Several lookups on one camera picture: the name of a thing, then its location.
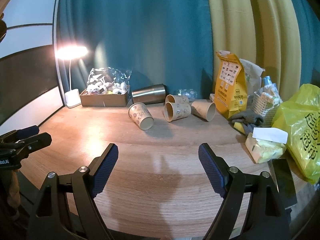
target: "white lamp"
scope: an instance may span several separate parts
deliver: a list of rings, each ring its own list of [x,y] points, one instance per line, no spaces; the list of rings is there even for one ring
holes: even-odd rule
[[[86,47],[69,46],[59,49],[57,51],[57,58],[63,60],[70,60],[69,63],[69,85],[70,91],[65,93],[68,108],[73,108],[81,104],[80,94],[78,89],[71,89],[71,60],[81,58],[88,53]]]

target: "woven basket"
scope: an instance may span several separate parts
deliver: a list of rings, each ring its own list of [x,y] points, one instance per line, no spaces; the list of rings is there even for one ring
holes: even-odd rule
[[[252,110],[263,117],[262,127],[271,127],[272,119],[275,116],[279,105],[280,104],[273,105],[259,96],[256,92],[254,93]]]

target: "wooden table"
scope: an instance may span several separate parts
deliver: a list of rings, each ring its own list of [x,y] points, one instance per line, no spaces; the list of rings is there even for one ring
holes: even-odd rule
[[[142,131],[129,118],[128,108],[65,107],[40,127],[51,134],[51,146],[23,160],[21,171],[40,188],[50,171],[73,173],[116,143],[119,159],[94,199],[107,227],[141,236],[204,236],[222,198],[198,159],[199,145],[207,142],[229,166],[245,173],[269,171],[268,165],[253,162],[245,136],[219,113],[211,122],[192,115],[168,123],[163,104],[148,109],[155,122]],[[291,158],[289,165],[298,192],[306,182]],[[235,227],[244,222],[249,196],[245,193]],[[69,205],[76,213],[72,197]]]

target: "paper cup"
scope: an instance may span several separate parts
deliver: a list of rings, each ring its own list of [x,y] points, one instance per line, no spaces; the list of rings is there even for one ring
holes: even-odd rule
[[[194,101],[191,105],[191,113],[210,122],[216,113],[216,105],[210,102]]]
[[[188,117],[190,114],[189,104],[167,102],[164,105],[164,117],[168,122]]]
[[[167,95],[167,97],[165,98],[165,102],[186,104],[189,103],[189,98],[187,96]]]
[[[128,114],[141,130],[148,130],[153,126],[153,117],[144,103],[130,106]]]

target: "teal curtain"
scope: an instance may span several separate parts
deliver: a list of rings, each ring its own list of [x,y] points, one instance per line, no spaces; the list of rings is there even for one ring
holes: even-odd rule
[[[208,0],[60,0],[58,47],[84,45],[74,61],[72,88],[85,89],[92,67],[132,69],[131,88],[163,83],[170,93],[212,90],[212,32]],[[68,91],[68,71],[60,64]]]
[[[320,21],[307,0],[292,0],[301,43],[300,85],[320,85]]]

